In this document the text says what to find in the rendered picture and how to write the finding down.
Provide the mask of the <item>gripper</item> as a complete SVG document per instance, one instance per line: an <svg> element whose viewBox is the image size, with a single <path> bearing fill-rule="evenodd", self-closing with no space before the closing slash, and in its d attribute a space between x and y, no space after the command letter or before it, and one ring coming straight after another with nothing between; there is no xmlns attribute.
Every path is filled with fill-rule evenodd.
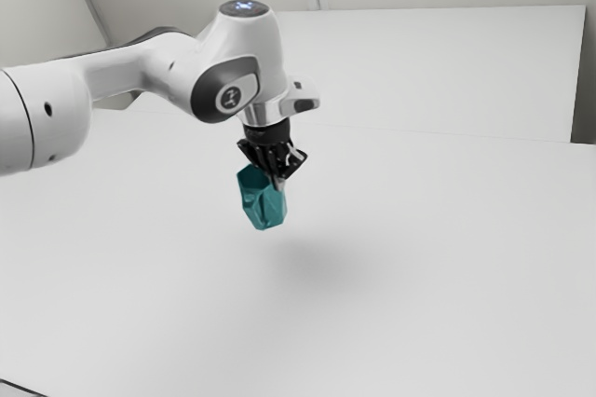
<svg viewBox="0 0 596 397"><path fill-rule="evenodd" d="M297 149L291 139L291 122L283 119L265 127L243 126L244 138L238 148L248 161L272 179L278 192L307 160L307 153Z"/></svg>

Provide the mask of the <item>teal faceted mug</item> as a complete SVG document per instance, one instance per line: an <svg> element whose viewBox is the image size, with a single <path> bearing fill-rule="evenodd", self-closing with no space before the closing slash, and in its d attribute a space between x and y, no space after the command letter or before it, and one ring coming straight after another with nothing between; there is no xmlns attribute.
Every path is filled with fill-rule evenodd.
<svg viewBox="0 0 596 397"><path fill-rule="evenodd" d="M284 223L287 215L285 194L277 190L260 169L247 165L237 173L242 209L252 226L267 230Z"/></svg>

